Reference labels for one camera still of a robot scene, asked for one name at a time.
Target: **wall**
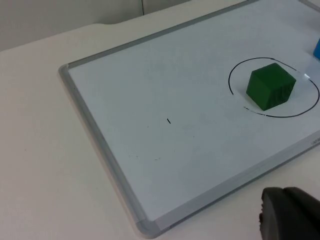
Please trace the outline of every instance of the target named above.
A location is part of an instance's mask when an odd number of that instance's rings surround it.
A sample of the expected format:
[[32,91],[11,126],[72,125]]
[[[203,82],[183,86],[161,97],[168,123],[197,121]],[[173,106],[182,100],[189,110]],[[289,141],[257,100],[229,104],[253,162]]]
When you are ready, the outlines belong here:
[[189,0],[142,0],[144,14],[153,13]]
[[92,23],[142,15],[141,0],[0,0],[0,51]]

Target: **gray plastic corner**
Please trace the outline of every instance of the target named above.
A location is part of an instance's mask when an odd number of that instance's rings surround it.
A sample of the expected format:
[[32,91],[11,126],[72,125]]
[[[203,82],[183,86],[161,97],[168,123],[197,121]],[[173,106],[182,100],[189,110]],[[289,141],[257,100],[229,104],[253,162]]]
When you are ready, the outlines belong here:
[[135,225],[140,234],[146,239],[154,239],[170,229],[170,227],[160,229],[155,221],[149,221],[148,219],[141,220]]

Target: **table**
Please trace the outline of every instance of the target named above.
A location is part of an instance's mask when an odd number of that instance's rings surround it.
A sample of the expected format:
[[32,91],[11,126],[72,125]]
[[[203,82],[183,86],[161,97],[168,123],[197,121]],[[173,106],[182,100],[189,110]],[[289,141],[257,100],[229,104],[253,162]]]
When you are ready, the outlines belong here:
[[[131,226],[58,68],[213,12],[223,1],[195,2],[0,52],[1,239],[142,238]],[[315,147],[158,239],[259,239],[262,189],[297,186],[320,199],[319,157],[320,147]]]

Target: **green block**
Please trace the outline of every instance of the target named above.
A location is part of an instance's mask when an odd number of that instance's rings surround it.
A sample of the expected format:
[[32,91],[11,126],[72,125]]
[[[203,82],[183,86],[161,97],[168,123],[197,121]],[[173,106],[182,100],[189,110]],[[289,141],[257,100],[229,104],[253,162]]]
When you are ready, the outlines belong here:
[[273,63],[251,73],[246,94],[265,111],[288,101],[295,83],[293,76]]

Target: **black object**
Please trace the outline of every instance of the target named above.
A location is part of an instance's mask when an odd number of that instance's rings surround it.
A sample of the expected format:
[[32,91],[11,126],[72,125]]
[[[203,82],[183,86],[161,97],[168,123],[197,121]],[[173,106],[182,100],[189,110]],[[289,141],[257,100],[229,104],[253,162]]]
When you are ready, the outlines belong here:
[[263,240],[320,240],[320,201],[297,187],[268,187],[262,193]]

